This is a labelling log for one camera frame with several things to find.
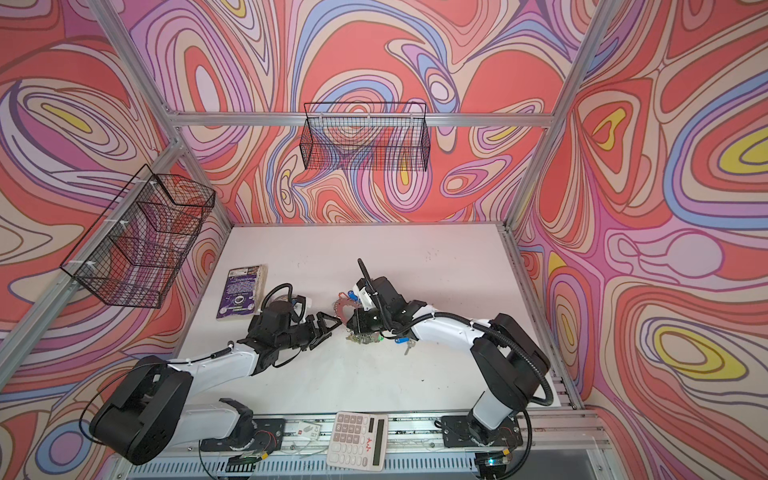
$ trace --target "book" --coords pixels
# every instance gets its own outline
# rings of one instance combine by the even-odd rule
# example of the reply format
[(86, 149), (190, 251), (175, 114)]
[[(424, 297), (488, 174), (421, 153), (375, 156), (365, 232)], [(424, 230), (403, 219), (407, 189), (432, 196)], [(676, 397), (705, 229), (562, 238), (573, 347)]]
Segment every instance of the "book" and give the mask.
[(266, 277), (266, 265), (244, 266), (230, 270), (216, 318), (241, 318), (256, 313), (264, 295), (264, 277)]

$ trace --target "key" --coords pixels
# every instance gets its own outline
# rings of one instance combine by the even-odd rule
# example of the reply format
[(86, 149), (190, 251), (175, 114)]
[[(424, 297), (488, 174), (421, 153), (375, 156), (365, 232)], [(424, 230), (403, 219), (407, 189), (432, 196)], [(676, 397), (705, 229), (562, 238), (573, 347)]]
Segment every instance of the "key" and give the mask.
[(406, 344), (406, 353), (405, 355), (408, 355), (408, 351), (416, 344), (416, 341), (414, 339), (409, 339), (408, 343)]

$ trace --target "calculator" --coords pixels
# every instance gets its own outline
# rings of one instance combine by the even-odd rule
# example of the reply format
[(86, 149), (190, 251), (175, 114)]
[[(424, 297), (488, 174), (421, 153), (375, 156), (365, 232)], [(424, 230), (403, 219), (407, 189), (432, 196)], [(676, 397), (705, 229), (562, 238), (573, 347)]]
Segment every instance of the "calculator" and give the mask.
[(381, 472), (384, 468), (388, 428), (387, 415), (337, 413), (336, 421), (333, 423), (331, 442), (328, 445), (326, 464), (333, 467)]

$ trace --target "colorful wall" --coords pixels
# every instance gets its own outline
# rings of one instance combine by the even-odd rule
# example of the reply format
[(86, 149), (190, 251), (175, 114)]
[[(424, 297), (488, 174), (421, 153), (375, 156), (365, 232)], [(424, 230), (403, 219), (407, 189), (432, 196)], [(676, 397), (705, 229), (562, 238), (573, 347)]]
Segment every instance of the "colorful wall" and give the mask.
[[(292, 112), (421, 100), (433, 112), (552, 112), (591, 2), (123, 2), (177, 111)], [(303, 171), (296, 127), (190, 127), (238, 223), (502, 221), (539, 128), (441, 127), (422, 173)]]
[[(0, 4), (0, 338), (166, 144), (85, 2), (11, 3)], [(159, 310), (75, 294), (0, 393), (0, 478), (98, 476), (110, 452), (81, 437), (80, 411), (136, 358), (170, 354), (222, 236), (211, 217)]]
[(632, 478), (768, 477), (768, 3), (626, 2), (515, 238)]

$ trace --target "mounting plate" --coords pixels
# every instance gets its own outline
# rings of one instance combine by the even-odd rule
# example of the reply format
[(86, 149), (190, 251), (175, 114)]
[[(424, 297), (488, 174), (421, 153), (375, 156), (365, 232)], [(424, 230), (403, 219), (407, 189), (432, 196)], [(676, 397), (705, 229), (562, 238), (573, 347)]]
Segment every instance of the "mounting plate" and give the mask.
[[(447, 415), (441, 417), (440, 422), (443, 425), (442, 442), (447, 448), (480, 446), (469, 437), (466, 415)], [(509, 447), (510, 450), (514, 450), (523, 445), (523, 435), (520, 433), (520, 425), (516, 418), (513, 420), (508, 417), (498, 427), (501, 430), (498, 438), (487, 446)]]
[[(261, 452), (262, 450), (267, 450), (268, 447), (270, 451), (280, 450), (283, 446), (285, 426), (285, 419), (253, 419), (253, 443), (243, 449), (243, 451), (254, 450), (256, 452)], [(274, 443), (272, 441), (273, 435), (277, 441), (277, 445), (275, 445), (274, 449), (272, 449), (272, 445), (268, 445)], [(200, 451), (234, 452), (235, 450), (221, 439), (206, 439), (200, 444)]]

